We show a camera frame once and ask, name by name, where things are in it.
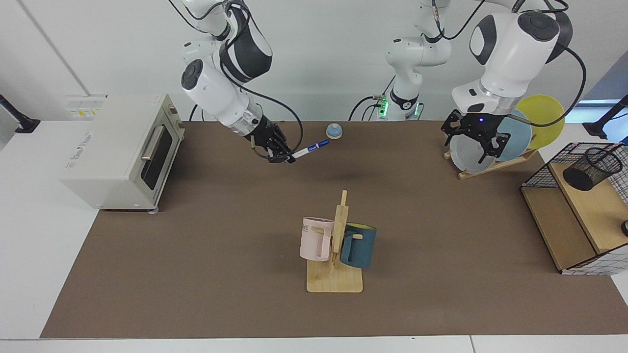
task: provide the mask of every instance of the mug handle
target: mug handle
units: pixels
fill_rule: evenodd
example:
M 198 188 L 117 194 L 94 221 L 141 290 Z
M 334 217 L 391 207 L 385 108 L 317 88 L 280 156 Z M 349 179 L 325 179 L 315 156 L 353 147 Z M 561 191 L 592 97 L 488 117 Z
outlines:
M 341 259 L 346 261 L 347 264 L 351 264 L 351 245 L 353 244 L 353 238 L 357 234 L 355 231 L 346 231 L 344 235 L 344 243 L 343 248 L 347 246 L 347 255 L 344 256 L 345 252 L 342 251 Z
M 323 254 L 329 253 L 331 247 L 331 233 L 328 229 L 322 227 L 312 227 L 312 231 L 321 234 L 322 237 L 318 238 L 317 254 L 318 260 L 323 260 Z

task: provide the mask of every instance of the brown table mat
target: brown table mat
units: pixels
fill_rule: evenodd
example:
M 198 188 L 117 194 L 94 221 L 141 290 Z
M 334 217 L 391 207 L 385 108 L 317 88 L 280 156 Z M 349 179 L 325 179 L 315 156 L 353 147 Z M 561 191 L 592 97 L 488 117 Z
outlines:
M 309 145 L 326 123 L 305 123 Z M 100 212 L 42 338 L 628 334 L 611 278 L 558 274 L 519 186 L 528 163 L 460 181 L 440 122 L 343 123 L 270 165 L 187 125 L 160 212 Z M 298 130 L 282 124 L 290 143 Z M 378 228 L 357 295 L 310 294 L 301 219 Z

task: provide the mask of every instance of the pink mug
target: pink mug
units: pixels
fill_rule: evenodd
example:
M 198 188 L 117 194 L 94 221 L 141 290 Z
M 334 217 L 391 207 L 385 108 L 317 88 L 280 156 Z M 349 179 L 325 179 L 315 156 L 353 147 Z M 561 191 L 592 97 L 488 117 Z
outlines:
M 310 261 L 327 261 L 332 252 L 333 221 L 304 217 L 301 231 L 301 257 Z

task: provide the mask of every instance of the robotic hand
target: robotic hand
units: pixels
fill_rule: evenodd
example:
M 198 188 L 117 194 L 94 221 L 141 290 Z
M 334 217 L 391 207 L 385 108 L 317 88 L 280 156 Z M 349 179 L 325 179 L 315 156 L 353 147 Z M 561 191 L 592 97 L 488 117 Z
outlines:
M 451 0 L 436 0 L 440 14 L 445 14 Z M 418 116 L 418 97 L 423 84 L 419 67 L 443 65 L 449 61 L 452 45 L 440 41 L 432 0 L 419 0 L 419 37 L 395 39 L 386 51 L 386 61 L 395 70 L 393 88 L 386 94 L 386 105 L 379 120 L 403 121 Z
M 183 0 L 196 28 L 210 36 L 187 43 L 183 90 L 207 113 L 251 141 L 271 163 L 293 163 L 293 150 L 242 85 L 268 72 L 273 52 L 244 0 Z M 257 152 L 264 148 L 268 155 Z
M 567 49 L 573 34 L 564 10 L 551 8 L 548 1 L 488 2 L 512 9 L 512 13 L 490 14 L 475 27 L 469 48 L 485 73 L 453 90 L 458 109 L 442 127 L 448 136 L 445 145 L 461 134 L 478 141 L 484 149 L 478 163 L 486 156 L 500 157 L 510 135 L 498 133 L 497 127 L 511 115 L 545 64 Z

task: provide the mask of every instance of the oven handle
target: oven handle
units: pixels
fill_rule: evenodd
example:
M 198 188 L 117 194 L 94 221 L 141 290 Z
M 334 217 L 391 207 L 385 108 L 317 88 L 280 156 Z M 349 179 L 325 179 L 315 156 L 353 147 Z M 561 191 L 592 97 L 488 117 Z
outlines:
M 146 149 L 144 150 L 144 153 L 142 154 L 143 161 L 153 160 L 153 158 L 155 157 L 155 153 L 157 153 L 157 147 L 159 146 L 159 141 L 161 140 L 161 137 L 163 136 L 163 133 L 165 130 L 166 128 L 164 127 L 164 125 L 158 126 L 153 130 L 153 135 L 151 136 L 151 139 L 148 141 L 148 145 L 146 146 Z

